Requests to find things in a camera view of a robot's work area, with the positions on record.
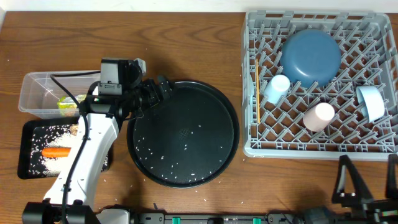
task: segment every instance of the black tray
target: black tray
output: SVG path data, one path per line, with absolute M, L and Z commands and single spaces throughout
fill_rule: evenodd
M 21 149 L 19 152 L 18 177 L 21 179 L 35 179 L 43 177 L 55 177 L 58 174 L 45 174 L 47 168 L 40 162 L 43 161 L 41 151 L 46 146 L 46 142 L 50 143 L 54 140 L 56 133 L 64 134 L 69 131 L 69 125 L 77 124 L 79 117 L 57 118 L 57 119 L 41 119 L 28 121 L 22 128 Z M 49 130 L 49 126 L 54 126 L 53 130 Z M 106 156 L 106 160 L 102 167 L 102 172 L 109 169 L 111 165 L 111 150 Z
M 169 187 L 205 184 L 232 161 L 239 122 L 226 96 L 206 83 L 179 81 L 172 97 L 129 122 L 127 145 L 148 178 Z

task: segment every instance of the wooden table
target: wooden table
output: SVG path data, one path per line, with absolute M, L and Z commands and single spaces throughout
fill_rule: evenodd
M 398 37 L 398 15 L 390 15 Z M 96 70 L 102 57 L 147 62 L 149 77 L 200 80 L 221 90 L 241 117 L 243 13 L 8 12 L 0 34 L 0 223 L 20 223 L 27 202 L 40 202 L 54 178 L 21 180 L 17 163 L 24 123 L 18 110 L 26 73 Z M 120 203 L 143 212 L 266 213 L 332 205 L 336 161 L 252 159 L 238 151 L 215 180 L 172 189 L 146 178 L 127 150 L 127 124 L 114 162 L 99 178 L 95 209 Z M 375 198 L 384 198 L 385 162 L 355 162 Z

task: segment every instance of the carrot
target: carrot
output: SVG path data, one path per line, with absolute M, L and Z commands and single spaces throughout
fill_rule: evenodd
M 46 147 L 42 154 L 45 157 L 67 157 L 69 155 L 69 147 Z

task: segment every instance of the dish rack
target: dish rack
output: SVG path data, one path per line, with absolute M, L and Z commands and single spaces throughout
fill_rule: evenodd
M 341 50 L 336 77 L 324 87 L 290 84 L 276 104 L 262 96 L 267 82 L 283 74 L 284 42 L 304 29 L 330 34 Z M 359 12 L 251 11 L 242 28 L 243 151 L 249 157 L 386 161 L 398 151 L 398 56 L 385 14 Z M 259 86 L 256 86 L 256 60 Z M 368 123 L 361 114 L 356 87 L 376 86 L 385 114 Z M 320 102 L 331 104 L 335 117 L 317 133 L 303 125 L 304 112 Z

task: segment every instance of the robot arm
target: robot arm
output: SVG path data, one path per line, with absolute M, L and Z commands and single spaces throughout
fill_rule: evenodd
M 64 218 L 67 216 L 65 221 L 69 224 L 130 222 L 130 213 L 126 209 L 110 209 L 96 217 L 93 205 L 102 164 L 119 134 L 123 121 L 130 113 L 129 119 L 143 116 L 144 110 L 170 97 L 169 83 L 165 82 L 165 79 L 158 78 L 160 84 L 156 86 L 152 79 L 141 81 L 145 73 L 145 62 L 139 58 L 102 59 L 101 81 L 90 87 L 85 100 L 79 106 L 80 113 L 83 114 L 79 119 L 77 134 L 80 140 L 71 148 L 68 165 L 63 167 L 55 183 L 45 194 L 43 202 L 27 204 L 22 214 L 23 223 L 59 222 L 62 215 Z M 95 84 L 98 87 L 98 96 L 90 94 Z M 85 138 L 84 116 L 87 118 L 88 135 L 72 169 Z M 69 175 L 72 176 L 67 186 Z M 61 204 L 65 189 L 68 189 L 65 200 L 67 209 L 63 214 Z
M 119 134 L 119 128 L 115 117 L 107 118 L 105 114 L 89 113 L 87 120 L 90 132 L 72 175 L 67 205 L 80 203 L 89 205 L 94 210 L 94 195 L 98 177 L 109 148 Z M 80 118 L 77 139 L 83 139 L 84 132 L 85 124 L 83 118 Z M 51 204 L 62 204 L 63 185 L 81 142 L 82 140 L 76 142 L 71 148 L 67 166 L 63 168 L 51 189 L 45 194 L 44 200 Z

